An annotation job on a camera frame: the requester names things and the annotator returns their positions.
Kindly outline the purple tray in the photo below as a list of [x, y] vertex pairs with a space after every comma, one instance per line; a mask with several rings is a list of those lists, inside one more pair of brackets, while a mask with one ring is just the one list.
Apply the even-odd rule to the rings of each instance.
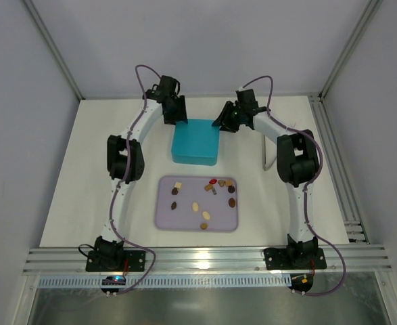
[[[212, 189], [205, 191], [205, 186], [210, 184], [211, 179], [217, 179], [213, 185], [217, 195], [213, 195]], [[234, 193], [228, 192], [226, 180], [231, 179], [235, 187]], [[225, 180], [225, 186], [220, 187], [219, 180]], [[178, 189], [177, 195], [172, 195], [175, 183], [181, 182], [182, 187]], [[230, 177], [217, 176], [186, 176], [167, 175], [159, 180], [156, 208], [155, 226], [160, 230], [184, 231], [184, 232], [234, 232], [239, 224], [239, 209], [237, 198], [237, 182]], [[234, 198], [236, 205], [229, 206], [229, 199]], [[170, 208], [173, 202], [177, 208]], [[199, 211], [194, 212], [192, 204], [197, 202]], [[202, 217], [204, 211], [209, 212], [210, 220]], [[201, 223], [207, 223], [208, 228], [202, 230]]]

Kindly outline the teal box lid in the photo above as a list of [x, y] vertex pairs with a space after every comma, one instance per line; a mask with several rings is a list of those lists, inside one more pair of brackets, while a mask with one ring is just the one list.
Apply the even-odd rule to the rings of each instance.
[[188, 123], [178, 122], [174, 128], [171, 151], [175, 148], [218, 151], [220, 131], [218, 127], [212, 126], [212, 122], [207, 119], [189, 119]]

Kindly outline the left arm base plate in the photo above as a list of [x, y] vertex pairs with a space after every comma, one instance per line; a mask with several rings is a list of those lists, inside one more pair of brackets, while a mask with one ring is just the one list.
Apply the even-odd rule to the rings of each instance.
[[90, 251], [85, 266], [86, 272], [143, 272], [145, 251], [120, 250], [113, 255]]

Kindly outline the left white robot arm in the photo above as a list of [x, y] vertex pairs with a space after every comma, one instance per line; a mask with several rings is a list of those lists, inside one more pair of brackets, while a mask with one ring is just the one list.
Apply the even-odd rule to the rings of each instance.
[[159, 118], [168, 125], [187, 122], [185, 97], [179, 92], [177, 79], [161, 76], [158, 84], [144, 91], [142, 108], [130, 125], [121, 134], [109, 136], [107, 170], [112, 180], [112, 196], [108, 220], [87, 257], [88, 272], [119, 272], [125, 267], [143, 271], [142, 266], [135, 267], [135, 262], [127, 259], [126, 241], [119, 227], [126, 218], [133, 188], [145, 169], [142, 146], [150, 129]]

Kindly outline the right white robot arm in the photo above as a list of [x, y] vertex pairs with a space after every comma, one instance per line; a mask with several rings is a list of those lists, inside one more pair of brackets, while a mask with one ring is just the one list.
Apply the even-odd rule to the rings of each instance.
[[311, 230], [308, 216], [312, 210], [308, 187], [321, 172], [321, 150], [312, 131], [297, 130], [279, 121], [269, 107], [259, 106], [252, 89], [241, 88], [236, 96], [234, 102], [226, 102], [212, 125], [229, 133], [245, 125], [271, 140], [277, 149], [277, 173], [289, 196], [287, 246], [264, 250], [266, 268], [272, 269], [280, 262], [280, 269], [309, 269], [319, 256], [319, 239]]

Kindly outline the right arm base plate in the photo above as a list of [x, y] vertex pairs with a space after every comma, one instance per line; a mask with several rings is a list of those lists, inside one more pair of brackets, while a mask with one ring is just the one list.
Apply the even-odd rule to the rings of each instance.
[[327, 262], [324, 251], [318, 248], [316, 253], [289, 254], [286, 248], [266, 248], [263, 250], [267, 270], [290, 269], [326, 269]]

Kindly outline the teal chocolate box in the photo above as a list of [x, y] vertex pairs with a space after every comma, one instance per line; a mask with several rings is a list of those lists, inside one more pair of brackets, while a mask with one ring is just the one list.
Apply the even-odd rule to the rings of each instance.
[[184, 165], [214, 166], [218, 160], [218, 151], [205, 151], [198, 148], [186, 150], [185, 148], [175, 148], [171, 151], [172, 161]]

